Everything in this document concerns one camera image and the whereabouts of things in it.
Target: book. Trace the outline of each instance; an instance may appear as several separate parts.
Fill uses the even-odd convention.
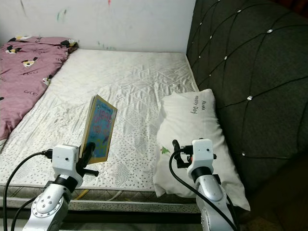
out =
[[[91,98],[79,158],[82,157],[87,144],[93,142],[95,149],[89,164],[107,160],[116,113],[117,109],[101,96],[95,95]]]

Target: pink blanket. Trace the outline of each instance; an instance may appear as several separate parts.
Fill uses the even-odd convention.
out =
[[[62,37],[11,39],[0,48],[0,151],[77,44]]]

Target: headboard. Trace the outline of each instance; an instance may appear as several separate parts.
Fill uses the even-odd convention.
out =
[[[254,193],[308,155],[308,21],[267,0],[197,0],[187,47]]]

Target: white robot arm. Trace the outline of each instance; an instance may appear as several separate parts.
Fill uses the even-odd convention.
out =
[[[200,193],[196,198],[197,206],[201,211],[201,224],[204,231],[236,230],[233,217],[227,207],[227,195],[218,184],[213,174],[213,144],[211,140],[193,140],[192,145],[180,148],[174,140],[174,154],[171,156],[177,161],[177,167],[187,167],[188,176],[195,182],[195,190]],[[72,199],[71,193],[81,186],[85,174],[98,176],[98,171],[85,169],[95,144],[87,146],[81,159],[78,160],[79,148],[70,145],[58,145],[52,150],[52,167],[55,171],[55,181],[49,184],[46,190],[39,195],[31,207],[31,216],[23,231],[58,231],[61,222],[68,212],[68,204]],[[180,154],[188,154],[188,163],[184,163]],[[171,173],[177,180],[172,168]]]
[[[180,148],[177,140],[173,142],[174,158],[177,167],[187,167],[188,177],[193,179],[195,188],[201,193],[209,203],[222,212],[234,225],[233,217],[227,207],[227,195],[213,175],[213,143],[209,139],[193,140],[192,145]],[[188,154],[188,163],[184,163],[180,154]],[[235,225],[231,227],[212,205],[207,203],[200,196],[196,197],[197,206],[201,211],[201,224],[204,231],[230,231],[235,230]]]
[[[90,143],[81,159],[79,148],[57,145],[52,151],[52,168],[56,180],[49,184],[31,207],[31,216],[23,231],[58,231],[68,212],[71,193],[81,186],[85,174],[98,176],[98,171],[84,169],[92,157],[95,144]]]

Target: wall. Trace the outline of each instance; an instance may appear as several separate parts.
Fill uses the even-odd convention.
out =
[[[0,0],[0,44],[16,35],[74,38],[84,49],[180,51],[195,0]]]

